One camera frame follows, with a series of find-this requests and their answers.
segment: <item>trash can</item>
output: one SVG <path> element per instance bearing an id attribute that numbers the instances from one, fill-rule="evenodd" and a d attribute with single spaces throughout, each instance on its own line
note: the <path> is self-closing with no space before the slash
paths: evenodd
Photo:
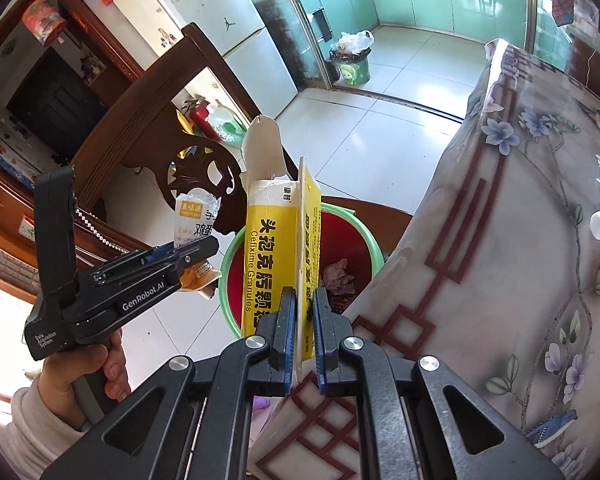
<path id="1" fill-rule="evenodd" d="M 382 251 L 369 229 L 355 212 L 336 205 L 322 204 L 320 231 L 320 275 L 324 268 L 346 258 L 347 272 L 355 276 L 356 293 L 369 284 L 384 265 Z M 218 286 L 220 307 L 236 337 L 242 322 L 242 287 L 244 283 L 244 229 L 229 245 L 222 260 L 222 278 Z"/>
<path id="2" fill-rule="evenodd" d="M 331 53 L 331 61 L 338 67 L 345 84 L 360 86 L 369 82 L 371 79 L 367 59 L 369 53 L 371 53 L 370 48 L 359 54 Z"/>

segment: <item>beige sleeve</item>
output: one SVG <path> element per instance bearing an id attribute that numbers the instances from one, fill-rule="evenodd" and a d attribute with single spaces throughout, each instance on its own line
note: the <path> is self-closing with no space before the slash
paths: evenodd
<path id="1" fill-rule="evenodd" d="M 38 378 L 11 399 L 13 421 L 0 426 L 0 453 L 23 480 L 38 480 L 84 433 L 75 431 L 44 405 Z"/>

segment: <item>black door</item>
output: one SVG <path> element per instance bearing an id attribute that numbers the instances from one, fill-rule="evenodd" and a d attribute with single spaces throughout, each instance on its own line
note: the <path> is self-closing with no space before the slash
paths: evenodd
<path id="1" fill-rule="evenodd" d="M 52 48 L 20 85 L 7 109 L 68 163 L 107 107 Z"/>

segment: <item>silver bolt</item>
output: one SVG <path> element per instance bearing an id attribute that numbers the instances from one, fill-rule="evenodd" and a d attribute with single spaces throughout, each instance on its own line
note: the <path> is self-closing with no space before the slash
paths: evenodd
<path id="1" fill-rule="evenodd" d="M 171 370 L 174 370 L 175 372 L 186 370 L 187 368 L 189 368 L 189 360 L 186 357 L 184 357 L 184 355 L 176 356 L 171 361 L 169 361 L 169 368 L 171 368 Z"/>
<path id="2" fill-rule="evenodd" d="M 438 361 L 433 355 L 425 355 L 420 358 L 420 366 L 427 372 L 435 372 L 440 368 L 440 361 Z"/>
<path id="3" fill-rule="evenodd" d="M 349 350 L 360 350 L 364 345 L 365 342 L 359 337 L 347 337 L 344 340 L 344 346 Z"/>
<path id="4" fill-rule="evenodd" d="M 261 335 L 252 335 L 245 340 L 245 345 L 249 348 L 262 348 L 267 344 L 267 340 L 264 339 Z"/>

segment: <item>refrigerator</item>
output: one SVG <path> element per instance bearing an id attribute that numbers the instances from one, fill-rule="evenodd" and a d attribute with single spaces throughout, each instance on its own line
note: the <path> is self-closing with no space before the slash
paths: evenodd
<path id="1" fill-rule="evenodd" d="M 187 23 L 197 23 L 224 57 L 260 111 L 275 118 L 298 93 L 251 0 L 114 0 L 158 56 L 175 44 Z M 237 111 L 206 69 L 186 85 L 190 94 L 218 99 Z"/>

